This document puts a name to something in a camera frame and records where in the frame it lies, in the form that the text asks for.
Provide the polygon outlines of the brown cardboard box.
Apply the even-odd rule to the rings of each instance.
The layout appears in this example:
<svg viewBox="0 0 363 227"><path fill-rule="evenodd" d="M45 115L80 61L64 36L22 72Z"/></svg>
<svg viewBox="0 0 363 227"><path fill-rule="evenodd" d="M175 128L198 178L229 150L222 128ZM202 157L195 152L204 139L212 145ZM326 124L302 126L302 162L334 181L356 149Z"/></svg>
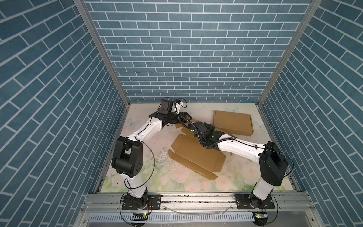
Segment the brown cardboard box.
<svg viewBox="0 0 363 227"><path fill-rule="evenodd" d="M250 114L215 111L214 126L228 134L252 136L254 129Z"/></svg>

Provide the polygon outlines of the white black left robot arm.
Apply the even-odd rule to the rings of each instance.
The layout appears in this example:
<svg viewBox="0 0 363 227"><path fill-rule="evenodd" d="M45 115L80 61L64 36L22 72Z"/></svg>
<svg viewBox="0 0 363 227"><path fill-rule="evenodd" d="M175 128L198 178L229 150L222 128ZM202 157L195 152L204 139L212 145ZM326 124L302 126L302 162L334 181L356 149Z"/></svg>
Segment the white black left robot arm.
<svg viewBox="0 0 363 227"><path fill-rule="evenodd" d="M143 147L157 132L165 126L180 124L178 116L191 119L186 112L181 112L181 108L188 106L184 98L169 99L163 98L158 109L149 115L147 122L136 130L133 134L120 136L115 143L111 160L112 168L124 179L124 184L128 189L125 198L130 203L145 207L148 203L148 193L146 183L142 183L140 171L143 167Z"/></svg>

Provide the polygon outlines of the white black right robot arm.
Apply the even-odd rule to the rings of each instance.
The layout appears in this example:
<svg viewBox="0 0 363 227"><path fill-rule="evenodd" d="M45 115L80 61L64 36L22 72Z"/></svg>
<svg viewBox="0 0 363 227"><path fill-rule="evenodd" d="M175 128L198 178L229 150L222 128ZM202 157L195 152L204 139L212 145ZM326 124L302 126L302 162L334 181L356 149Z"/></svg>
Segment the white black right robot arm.
<svg viewBox="0 0 363 227"><path fill-rule="evenodd" d="M230 152L259 164L261 176L249 195L249 202L252 207L261 209L271 200L271 192L281 186L288 167L287 156L275 143L258 144L239 140L210 124L192 123L188 114L178 114L178 120L194 133L204 148Z"/></svg>

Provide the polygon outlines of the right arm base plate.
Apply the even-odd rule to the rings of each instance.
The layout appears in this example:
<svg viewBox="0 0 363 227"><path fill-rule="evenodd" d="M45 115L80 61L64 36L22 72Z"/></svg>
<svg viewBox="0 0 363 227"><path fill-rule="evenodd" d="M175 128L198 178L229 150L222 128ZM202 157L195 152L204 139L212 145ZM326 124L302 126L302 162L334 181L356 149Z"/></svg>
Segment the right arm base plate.
<svg viewBox="0 0 363 227"><path fill-rule="evenodd" d="M245 210L245 209L267 209L273 210L275 209L275 204L273 202L271 194L267 196L265 200L259 199L253 193L250 194L235 194L237 209Z"/></svg>

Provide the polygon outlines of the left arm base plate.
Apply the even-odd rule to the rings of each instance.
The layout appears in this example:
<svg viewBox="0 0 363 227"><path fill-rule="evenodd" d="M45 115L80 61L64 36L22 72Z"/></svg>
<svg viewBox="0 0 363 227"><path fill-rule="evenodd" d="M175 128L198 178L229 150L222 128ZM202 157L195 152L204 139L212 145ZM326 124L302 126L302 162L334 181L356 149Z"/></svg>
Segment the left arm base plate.
<svg viewBox="0 0 363 227"><path fill-rule="evenodd" d="M136 210L160 210L161 195L143 195L141 198L133 197L129 194L124 196L121 201L121 209L123 211L136 211Z"/></svg>

